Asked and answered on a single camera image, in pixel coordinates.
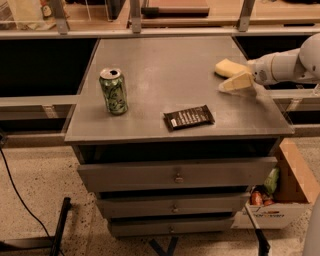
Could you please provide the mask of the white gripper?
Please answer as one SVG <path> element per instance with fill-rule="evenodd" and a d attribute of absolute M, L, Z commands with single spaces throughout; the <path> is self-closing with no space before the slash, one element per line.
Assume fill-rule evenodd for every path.
<path fill-rule="evenodd" d="M 260 58 L 249 60 L 247 65 L 253 75 L 248 71 L 241 71 L 222 82 L 218 86 L 219 91 L 233 92 L 249 88 L 253 85 L 254 80 L 260 85 L 275 84 L 276 80 L 272 74 L 272 62 L 274 57 L 274 54 L 267 54 Z"/>

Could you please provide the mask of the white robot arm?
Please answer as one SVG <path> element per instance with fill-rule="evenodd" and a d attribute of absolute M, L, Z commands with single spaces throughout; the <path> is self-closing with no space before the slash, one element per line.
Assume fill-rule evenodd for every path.
<path fill-rule="evenodd" d="M 219 91 L 231 93 L 258 85 L 279 82 L 316 83 L 320 81 L 320 34 L 306 39 L 300 48 L 266 54 L 242 65 L 225 58 L 214 72 L 225 78 Z"/>

